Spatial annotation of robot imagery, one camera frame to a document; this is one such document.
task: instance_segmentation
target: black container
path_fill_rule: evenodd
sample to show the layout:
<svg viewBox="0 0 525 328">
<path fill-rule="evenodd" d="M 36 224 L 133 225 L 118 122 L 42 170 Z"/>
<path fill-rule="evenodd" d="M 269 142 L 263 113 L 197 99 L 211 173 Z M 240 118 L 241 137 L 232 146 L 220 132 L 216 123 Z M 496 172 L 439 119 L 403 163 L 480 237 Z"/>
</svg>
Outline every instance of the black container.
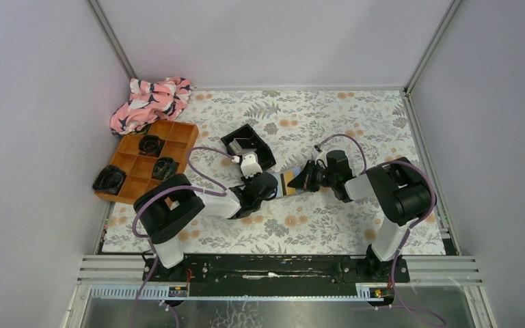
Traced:
<svg viewBox="0 0 525 328">
<path fill-rule="evenodd" d="M 126 180 L 126 172 L 117 166 L 108 165 L 104 167 L 94 181 L 92 188 L 95 191 L 117 195 Z"/>
<path fill-rule="evenodd" d="M 241 126 L 220 140 L 225 145 L 226 152 L 232 156 L 255 152 L 258 164 L 263 171 L 270 169 L 277 163 L 269 145 L 254 132 L 250 124 Z"/>
</svg>

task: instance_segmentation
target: floral tablecloth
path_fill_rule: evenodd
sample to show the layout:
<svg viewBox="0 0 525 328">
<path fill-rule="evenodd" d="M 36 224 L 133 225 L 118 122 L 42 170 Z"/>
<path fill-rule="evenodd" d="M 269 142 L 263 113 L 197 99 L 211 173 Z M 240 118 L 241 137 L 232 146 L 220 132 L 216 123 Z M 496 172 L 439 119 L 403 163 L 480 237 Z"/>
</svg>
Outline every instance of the floral tablecloth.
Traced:
<svg viewBox="0 0 525 328">
<path fill-rule="evenodd" d="M 419 164 L 416 147 L 398 91 L 216 91 L 193 92 L 178 120 L 198 125 L 196 145 L 223 150 L 220 137 L 248 123 L 271 147 L 280 172 L 302 166 L 313 145 L 334 133 L 355 137 L 368 165 L 406 156 Z M 355 173 L 361 156 L 348 139 L 327 143 L 345 150 Z M 231 187 L 239 185 L 237 165 L 213 152 L 191 158 L 202 172 Z M 186 169 L 198 186 L 214 186 Z M 146 251 L 148 242 L 133 236 L 131 205 L 115 204 L 102 252 Z M 239 220 L 196 217 L 178 234 L 186 253 L 364 254 L 377 238 L 383 212 L 375 198 L 343 204 L 329 189 L 263 202 L 253 215 Z M 445 254 L 432 214 L 412 232 L 404 254 Z"/>
</svg>

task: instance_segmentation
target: glass panel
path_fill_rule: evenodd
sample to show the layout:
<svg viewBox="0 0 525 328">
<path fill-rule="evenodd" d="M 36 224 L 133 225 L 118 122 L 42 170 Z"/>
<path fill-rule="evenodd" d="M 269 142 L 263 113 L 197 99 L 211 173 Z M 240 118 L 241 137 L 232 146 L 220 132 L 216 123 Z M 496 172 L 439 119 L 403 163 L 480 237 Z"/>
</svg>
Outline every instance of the glass panel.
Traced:
<svg viewBox="0 0 525 328">
<path fill-rule="evenodd" d="M 442 316 L 449 327 L 473 327 L 466 296 L 458 287 L 399 287 L 406 304 Z M 133 300 L 91 298 L 84 327 L 127 328 Z M 185 301 L 175 307 L 181 327 L 426 327 L 406 310 L 375 311 L 362 301 Z M 423 314 L 426 320 L 440 324 Z M 175 327 L 158 301 L 139 301 L 134 327 Z"/>
</svg>

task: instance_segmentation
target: orange flower pattern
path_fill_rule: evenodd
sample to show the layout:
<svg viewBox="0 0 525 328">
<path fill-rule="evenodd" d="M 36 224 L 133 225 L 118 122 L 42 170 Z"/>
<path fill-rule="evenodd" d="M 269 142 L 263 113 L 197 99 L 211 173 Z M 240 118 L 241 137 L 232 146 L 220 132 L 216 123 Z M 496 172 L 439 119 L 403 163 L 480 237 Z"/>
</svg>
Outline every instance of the orange flower pattern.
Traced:
<svg viewBox="0 0 525 328">
<path fill-rule="evenodd" d="M 220 136 L 250 124 L 273 151 L 277 163 L 272 172 L 304 165 L 313 145 L 333 133 L 357 139 L 368 166 L 399 156 L 419 164 L 401 95 L 395 91 L 196 91 L 177 120 L 198 126 L 197 146 L 220 150 Z M 360 154 L 349 140 L 335 138 L 323 149 L 344 150 L 353 171 L 362 169 Z M 240 183 L 239 167 L 229 159 L 196 152 L 191 160 L 228 187 Z M 188 167 L 185 173 L 193 185 L 218 189 Z M 134 216 L 131 205 L 115 204 L 103 251 L 149 249 L 145 238 L 131 232 Z M 259 211 L 238 220 L 198 215 L 177 239 L 185 253 L 324 254 L 333 249 L 337 254 L 363 254 L 377 238 L 383 219 L 375 199 L 342 203 L 330 189 L 322 188 L 318 193 L 263 202 Z M 431 215 L 413 229 L 404 254 L 444 253 L 436 219 Z M 137 230 L 146 233 L 140 223 Z"/>
</svg>

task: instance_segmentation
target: floral mat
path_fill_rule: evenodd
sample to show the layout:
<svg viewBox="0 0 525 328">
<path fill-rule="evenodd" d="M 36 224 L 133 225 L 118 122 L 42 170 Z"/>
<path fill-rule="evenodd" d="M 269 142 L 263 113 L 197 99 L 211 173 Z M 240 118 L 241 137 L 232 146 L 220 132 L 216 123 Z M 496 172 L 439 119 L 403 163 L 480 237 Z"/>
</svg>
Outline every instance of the floral mat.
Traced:
<svg viewBox="0 0 525 328">
<path fill-rule="evenodd" d="M 220 137 L 248 123 L 271 147 L 280 172 L 303 166 L 313 145 L 334 133 L 355 137 L 364 147 L 369 166 L 406 156 L 419 158 L 398 91 L 216 91 L 193 92 L 178 121 L 200 131 L 197 146 L 224 147 Z M 328 147 L 343 149 L 355 173 L 361 155 L 345 138 Z M 227 187 L 239 185 L 238 165 L 214 152 L 197 151 L 192 163 Z M 188 179 L 201 187 L 214 186 L 186 168 Z M 131 232 L 135 212 L 116 203 L 103 237 L 103 253 L 142 252 L 148 242 Z M 177 238 L 186 253 L 223 254 L 364 254 L 377 238 L 384 215 L 375 198 L 344 204 L 330 189 L 263 202 L 251 216 L 227 220 L 197 216 Z M 144 229 L 138 225 L 140 232 Z M 432 214 L 416 227 L 404 254 L 445 254 Z"/>
</svg>

